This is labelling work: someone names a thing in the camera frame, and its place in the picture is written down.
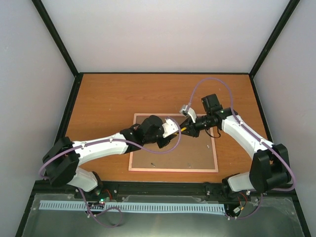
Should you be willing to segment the pink picture frame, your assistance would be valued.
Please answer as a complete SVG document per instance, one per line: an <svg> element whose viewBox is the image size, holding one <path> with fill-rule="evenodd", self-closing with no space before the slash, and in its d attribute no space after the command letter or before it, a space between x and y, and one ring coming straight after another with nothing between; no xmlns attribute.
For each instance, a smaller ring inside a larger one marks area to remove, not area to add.
<svg viewBox="0 0 316 237"><path fill-rule="evenodd" d="M167 154L143 149L129 154L129 171L217 173L218 163L213 129L200 132L198 138L182 135L177 147Z"/></svg>

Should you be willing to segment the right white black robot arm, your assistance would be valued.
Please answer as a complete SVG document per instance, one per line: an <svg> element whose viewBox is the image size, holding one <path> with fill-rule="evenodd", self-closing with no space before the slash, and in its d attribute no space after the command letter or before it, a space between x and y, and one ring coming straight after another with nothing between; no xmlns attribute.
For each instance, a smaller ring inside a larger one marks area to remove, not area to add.
<svg viewBox="0 0 316 237"><path fill-rule="evenodd" d="M202 130L216 127L234 138L252 160L249 172L233 174L222 180L225 195L246 190L265 193L291 181L287 170L288 151L284 145L275 145L260 136L236 111L224 109L216 94L205 96L201 101L206 112L203 116L197 116L190 104L181 108L180 113L186 117L180 125L182 133L199 137Z"/></svg>

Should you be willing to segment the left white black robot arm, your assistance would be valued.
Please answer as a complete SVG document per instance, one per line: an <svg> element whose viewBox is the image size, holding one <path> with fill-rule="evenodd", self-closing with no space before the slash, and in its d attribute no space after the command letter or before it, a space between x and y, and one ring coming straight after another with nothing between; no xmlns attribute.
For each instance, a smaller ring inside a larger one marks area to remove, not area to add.
<svg viewBox="0 0 316 237"><path fill-rule="evenodd" d="M71 141L69 137L62 137L43 157L39 173L52 187L71 185L96 199L103 192L101 180L96 172L82 169L82 164L143 150L145 144L156 143L159 148L163 148L175 137L181 137L179 124L172 118L162 120L154 115L104 138Z"/></svg>

